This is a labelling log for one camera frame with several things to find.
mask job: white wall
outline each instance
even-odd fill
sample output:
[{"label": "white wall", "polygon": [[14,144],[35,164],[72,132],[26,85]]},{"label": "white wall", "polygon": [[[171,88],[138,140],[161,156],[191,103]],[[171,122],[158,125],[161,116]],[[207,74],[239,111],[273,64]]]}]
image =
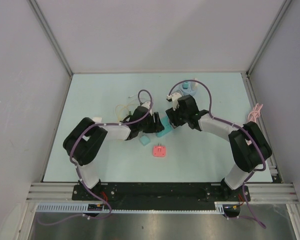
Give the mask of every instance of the white wall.
[{"label": "white wall", "polygon": [[26,0],[0,0],[0,225],[38,181],[70,79]]},{"label": "white wall", "polygon": [[251,76],[284,180],[300,201],[300,0],[291,9]]},{"label": "white wall", "polygon": [[245,71],[284,0],[38,0],[74,73]]}]

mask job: red object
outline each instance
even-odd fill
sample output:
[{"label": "red object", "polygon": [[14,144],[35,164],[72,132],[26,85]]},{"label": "red object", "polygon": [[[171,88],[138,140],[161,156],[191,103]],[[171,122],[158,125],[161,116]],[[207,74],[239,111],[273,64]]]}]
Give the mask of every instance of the red object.
[{"label": "red object", "polygon": [[167,152],[166,147],[159,145],[159,146],[154,146],[152,154],[154,157],[163,158],[166,156],[166,152]]}]

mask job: table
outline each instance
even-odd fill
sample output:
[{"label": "table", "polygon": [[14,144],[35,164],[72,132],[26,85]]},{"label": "table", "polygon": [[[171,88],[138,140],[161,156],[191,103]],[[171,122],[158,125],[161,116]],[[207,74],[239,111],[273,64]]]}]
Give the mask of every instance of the table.
[{"label": "table", "polygon": [[[166,100],[171,87],[179,81],[193,78],[210,89],[215,116],[236,123],[246,122],[251,106],[238,72],[75,74],[43,181],[78,181],[75,167],[63,149],[63,141],[82,118],[102,117],[103,123],[117,122],[115,107],[127,105],[132,100],[133,104],[137,104],[137,97],[133,95],[140,89],[151,92],[153,110],[164,117],[165,110],[172,107]],[[149,99],[146,93],[141,96]],[[199,110],[208,109],[209,97],[203,87],[198,87],[194,98]],[[136,107],[129,106],[131,111]],[[163,137],[157,137],[154,133],[147,136],[151,142],[146,146],[139,142],[138,137],[129,141],[105,141],[95,159],[95,171],[101,181],[220,182],[234,165],[227,141],[211,133],[192,130],[186,124]],[[157,144],[166,146],[166,157],[152,155],[152,149]],[[257,172],[250,182],[272,182],[269,168]]]}]

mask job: shiny floor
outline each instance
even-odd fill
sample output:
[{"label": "shiny floor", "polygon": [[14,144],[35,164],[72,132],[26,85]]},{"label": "shiny floor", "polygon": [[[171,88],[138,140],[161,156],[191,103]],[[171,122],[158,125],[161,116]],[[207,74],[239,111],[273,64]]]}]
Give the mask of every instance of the shiny floor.
[{"label": "shiny floor", "polygon": [[[114,214],[104,220],[81,216],[53,226],[34,221],[29,240],[295,240],[285,205],[254,205],[266,224],[262,229],[246,219],[226,220],[213,214]],[[249,215],[246,206],[241,215]],[[43,223],[72,213],[36,213]]]}]

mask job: teal block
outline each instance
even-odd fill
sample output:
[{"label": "teal block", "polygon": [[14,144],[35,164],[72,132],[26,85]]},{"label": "teal block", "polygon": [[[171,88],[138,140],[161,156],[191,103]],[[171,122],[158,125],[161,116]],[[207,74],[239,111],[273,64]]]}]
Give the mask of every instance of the teal block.
[{"label": "teal block", "polygon": [[168,116],[165,116],[165,117],[161,118],[160,120],[161,120],[162,125],[164,126],[164,130],[162,130],[161,132],[157,132],[155,134],[158,138],[161,138],[162,136],[166,135],[167,133],[171,132],[174,129],[170,124],[170,120],[169,120]]},{"label": "teal block", "polygon": [[140,137],[139,141],[143,146],[145,146],[151,142],[150,138],[148,138],[147,136]]}]

